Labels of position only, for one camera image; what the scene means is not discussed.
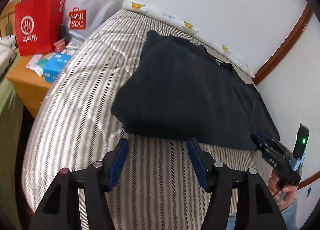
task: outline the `green blanket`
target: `green blanket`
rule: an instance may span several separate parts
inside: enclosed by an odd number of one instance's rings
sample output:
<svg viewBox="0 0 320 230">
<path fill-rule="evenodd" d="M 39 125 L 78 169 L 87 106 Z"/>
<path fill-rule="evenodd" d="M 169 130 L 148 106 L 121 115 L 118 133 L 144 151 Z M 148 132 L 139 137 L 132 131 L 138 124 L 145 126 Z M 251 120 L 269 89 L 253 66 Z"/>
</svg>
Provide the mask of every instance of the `green blanket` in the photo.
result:
<svg viewBox="0 0 320 230">
<path fill-rule="evenodd" d="M 0 206 L 16 229 L 21 229 L 14 187 L 14 169 L 22 123 L 23 103 L 13 85 L 5 78 L 12 66 L 0 77 Z"/>
</svg>

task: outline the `wooden baseboard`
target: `wooden baseboard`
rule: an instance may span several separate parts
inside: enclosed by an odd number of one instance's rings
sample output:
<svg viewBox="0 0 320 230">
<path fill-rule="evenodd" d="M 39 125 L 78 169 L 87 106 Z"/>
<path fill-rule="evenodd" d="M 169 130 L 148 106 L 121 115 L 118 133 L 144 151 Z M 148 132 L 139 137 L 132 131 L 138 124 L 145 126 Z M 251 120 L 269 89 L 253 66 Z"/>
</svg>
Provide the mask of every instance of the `wooden baseboard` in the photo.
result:
<svg viewBox="0 0 320 230">
<path fill-rule="evenodd" d="M 309 184 L 313 183 L 316 181 L 318 178 L 320 178 L 320 171 L 314 174 L 313 176 L 307 178 L 306 180 L 302 181 L 298 185 L 298 189 L 304 188 L 305 186 L 308 186 Z"/>
<path fill-rule="evenodd" d="M 313 14 L 311 7 L 307 4 L 297 24 L 294 26 L 288 37 L 283 41 L 281 46 L 276 52 L 269 58 L 269 60 L 256 72 L 253 82 L 259 84 L 286 56 L 290 49 L 297 42 L 302 32 L 306 28 L 309 20 Z"/>
</svg>

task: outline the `wooden headboard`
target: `wooden headboard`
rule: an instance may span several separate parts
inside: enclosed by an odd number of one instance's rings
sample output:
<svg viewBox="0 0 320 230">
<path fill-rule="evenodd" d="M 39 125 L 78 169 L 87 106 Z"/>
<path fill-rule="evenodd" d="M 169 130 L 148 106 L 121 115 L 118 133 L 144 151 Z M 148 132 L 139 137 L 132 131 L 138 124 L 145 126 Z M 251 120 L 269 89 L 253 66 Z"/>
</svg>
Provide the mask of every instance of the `wooden headboard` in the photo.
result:
<svg viewBox="0 0 320 230">
<path fill-rule="evenodd" d="M 20 0 L 10 1 L 0 15 L 0 37 L 15 35 L 14 9 Z"/>
</svg>

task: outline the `tissue box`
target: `tissue box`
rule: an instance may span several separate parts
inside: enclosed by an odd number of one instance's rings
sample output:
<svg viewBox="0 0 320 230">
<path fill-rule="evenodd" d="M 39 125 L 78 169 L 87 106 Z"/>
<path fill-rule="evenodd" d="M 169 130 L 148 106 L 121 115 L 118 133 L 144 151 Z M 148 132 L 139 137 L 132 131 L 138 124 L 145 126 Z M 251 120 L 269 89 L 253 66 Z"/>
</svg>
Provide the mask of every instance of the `tissue box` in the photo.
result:
<svg viewBox="0 0 320 230">
<path fill-rule="evenodd" d="M 69 54 L 56 53 L 42 68 L 45 81 L 53 83 L 71 57 Z"/>
</svg>

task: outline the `metal screw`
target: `metal screw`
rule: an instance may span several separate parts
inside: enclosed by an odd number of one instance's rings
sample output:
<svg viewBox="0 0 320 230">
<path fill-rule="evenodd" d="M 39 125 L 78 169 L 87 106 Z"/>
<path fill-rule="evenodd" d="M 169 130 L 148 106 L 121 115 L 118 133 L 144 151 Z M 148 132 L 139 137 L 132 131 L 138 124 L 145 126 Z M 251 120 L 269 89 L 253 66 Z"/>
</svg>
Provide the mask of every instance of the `metal screw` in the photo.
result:
<svg viewBox="0 0 320 230">
<path fill-rule="evenodd" d="M 221 161 L 216 161 L 216 162 L 214 163 L 214 165 L 215 165 L 216 167 L 223 167 L 223 163 L 222 163 Z"/>
<path fill-rule="evenodd" d="M 94 166 L 95 168 L 99 168 L 99 167 L 102 166 L 102 162 L 101 162 L 101 161 L 96 161 L 96 162 L 93 164 L 93 166 Z"/>
<path fill-rule="evenodd" d="M 64 174 L 66 174 L 67 172 L 68 172 L 68 169 L 67 169 L 66 167 L 60 169 L 60 171 L 59 171 L 59 173 L 60 173 L 61 175 L 64 175 Z"/>
<path fill-rule="evenodd" d="M 252 167 L 251 167 L 251 168 L 249 169 L 249 173 L 252 174 L 252 175 L 254 175 L 254 174 L 257 173 L 257 170 L 256 170 L 255 168 L 252 168 Z"/>
</svg>

